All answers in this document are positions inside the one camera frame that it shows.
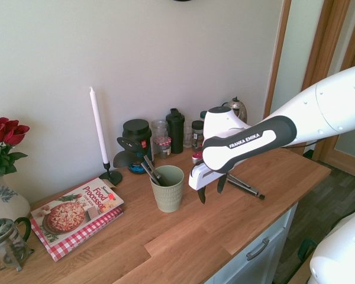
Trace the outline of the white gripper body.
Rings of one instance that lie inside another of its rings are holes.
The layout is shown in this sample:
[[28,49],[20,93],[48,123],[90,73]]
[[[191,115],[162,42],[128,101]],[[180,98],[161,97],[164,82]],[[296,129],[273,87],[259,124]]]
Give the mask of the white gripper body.
[[189,186],[198,191],[221,176],[222,173],[211,170],[203,161],[200,161],[193,166],[190,172]]

